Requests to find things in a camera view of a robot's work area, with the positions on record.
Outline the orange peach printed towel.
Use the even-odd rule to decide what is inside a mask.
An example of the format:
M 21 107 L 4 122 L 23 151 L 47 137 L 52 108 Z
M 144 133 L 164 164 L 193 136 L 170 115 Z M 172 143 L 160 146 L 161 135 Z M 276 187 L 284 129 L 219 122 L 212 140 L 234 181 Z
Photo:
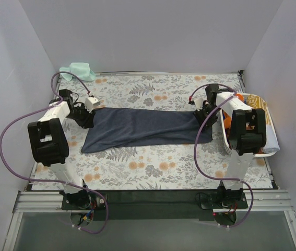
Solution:
M 241 94 L 236 94 L 236 96 L 240 101 L 244 102 L 244 97 Z M 225 111 L 223 111 L 224 128 L 225 129 L 230 129 L 231 122 L 232 122 L 232 118 Z

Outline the dark grey towel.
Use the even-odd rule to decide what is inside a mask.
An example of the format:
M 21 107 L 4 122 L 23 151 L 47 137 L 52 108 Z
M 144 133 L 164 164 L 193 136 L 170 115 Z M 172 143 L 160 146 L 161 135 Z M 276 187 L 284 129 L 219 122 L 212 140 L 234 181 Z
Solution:
M 194 144 L 199 123 L 191 111 L 101 108 L 81 152 L 119 147 Z

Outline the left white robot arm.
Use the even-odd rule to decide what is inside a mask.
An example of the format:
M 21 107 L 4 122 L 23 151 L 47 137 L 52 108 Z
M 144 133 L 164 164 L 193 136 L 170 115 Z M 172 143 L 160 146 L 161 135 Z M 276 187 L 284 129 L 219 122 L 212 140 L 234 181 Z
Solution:
M 63 181 L 62 196 L 80 209 L 91 205 L 92 197 L 85 189 L 84 180 L 69 167 L 69 145 L 65 135 L 67 119 L 74 120 L 83 129 L 93 128 L 95 108 L 100 100 L 89 95 L 84 102 L 73 100 L 73 92 L 61 89 L 60 96 L 50 102 L 49 110 L 36 122 L 28 124 L 32 155 L 37 163 L 49 168 L 57 180 Z

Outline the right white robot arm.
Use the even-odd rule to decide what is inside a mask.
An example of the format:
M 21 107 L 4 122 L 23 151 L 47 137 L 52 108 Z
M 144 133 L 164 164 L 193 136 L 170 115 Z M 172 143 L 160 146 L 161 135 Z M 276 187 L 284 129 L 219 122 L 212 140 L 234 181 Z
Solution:
M 266 145 L 266 114 L 262 108 L 246 105 L 237 92 L 223 84 L 205 84 L 206 97 L 188 99 L 195 105 L 194 116 L 200 127 L 197 135 L 211 128 L 217 113 L 224 111 L 231 118 L 229 147 L 231 159 L 225 177 L 218 178 L 219 186 L 200 198 L 207 208 L 235 208 L 244 202 L 245 175 L 255 155 Z

